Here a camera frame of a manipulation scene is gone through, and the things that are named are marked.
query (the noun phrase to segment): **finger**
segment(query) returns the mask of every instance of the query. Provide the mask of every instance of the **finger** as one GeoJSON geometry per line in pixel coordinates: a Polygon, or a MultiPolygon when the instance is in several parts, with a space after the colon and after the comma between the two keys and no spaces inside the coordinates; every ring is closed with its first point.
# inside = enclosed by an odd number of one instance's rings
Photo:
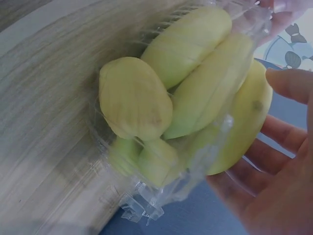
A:
{"type": "Polygon", "coordinates": [[[261,171],[276,175],[291,158],[256,139],[245,156],[261,171]]]}
{"type": "Polygon", "coordinates": [[[304,140],[308,137],[306,130],[297,128],[270,115],[266,117],[261,133],[294,154],[298,152],[304,140]]]}
{"type": "Polygon", "coordinates": [[[271,29],[269,35],[266,36],[261,44],[267,43],[268,41],[275,38],[282,31],[284,31],[292,22],[298,19],[304,14],[304,10],[298,12],[280,12],[272,15],[271,29]]]}
{"type": "Polygon", "coordinates": [[[308,104],[313,89],[313,72],[305,70],[267,70],[268,83],[280,95],[308,104]]]}
{"type": "Polygon", "coordinates": [[[238,217],[242,216],[247,206],[254,199],[253,196],[236,185],[225,172],[207,176],[206,179],[217,196],[238,217]]]}
{"type": "Polygon", "coordinates": [[[245,159],[240,159],[239,162],[227,171],[227,174],[233,181],[253,196],[263,191],[272,179],[271,175],[260,172],[245,159]]]}

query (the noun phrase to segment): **wooden table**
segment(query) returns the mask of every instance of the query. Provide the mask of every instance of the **wooden table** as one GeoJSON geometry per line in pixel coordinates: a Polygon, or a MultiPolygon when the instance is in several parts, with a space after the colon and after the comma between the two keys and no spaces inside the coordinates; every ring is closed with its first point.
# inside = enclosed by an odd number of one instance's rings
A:
{"type": "Polygon", "coordinates": [[[89,89],[182,1],[0,0],[0,234],[97,234],[111,218],[123,189],[86,126],[89,89]]]}

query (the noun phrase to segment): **yellow potato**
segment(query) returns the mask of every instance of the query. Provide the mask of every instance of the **yellow potato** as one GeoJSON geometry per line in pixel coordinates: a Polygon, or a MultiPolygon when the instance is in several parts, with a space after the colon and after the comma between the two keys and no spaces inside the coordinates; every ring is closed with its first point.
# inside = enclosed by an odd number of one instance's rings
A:
{"type": "Polygon", "coordinates": [[[123,139],[158,139],[172,120],[173,104],[157,74],[138,58],[124,57],[100,71],[100,108],[123,139]]]}
{"type": "Polygon", "coordinates": [[[157,36],[141,59],[167,89],[181,82],[230,33],[229,14],[216,6],[191,11],[157,36]]]}
{"type": "Polygon", "coordinates": [[[165,186],[178,178],[178,153],[165,141],[158,139],[144,142],[144,149],[139,155],[138,168],[142,176],[153,186],[165,186]]]}
{"type": "Polygon", "coordinates": [[[142,146],[134,139],[117,137],[108,154],[108,163],[120,174],[129,176],[137,171],[137,162],[142,146]]]}
{"type": "MultiPolygon", "coordinates": [[[[208,175],[221,173],[236,164],[260,132],[273,94],[272,88],[266,81],[265,72],[265,67],[254,60],[230,109],[229,114],[234,121],[233,127],[227,134],[224,146],[216,159],[212,159],[213,164],[208,169],[208,175]]],[[[203,149],[216,144],[219,134],[219,126],[210,124],[203,130],[185,137],[189,144],[182,151],[190,159],[187,167],[190,167],[195,157],[201,157],[199,154],[205,154],[203,149]]]]}
{"type": "Polygon", "coordinates": [[[211,123],[238,90],[252,62],[253,41],[230,34],[175,90],[173,120],[164,138],[190,135],[211,123]]]}

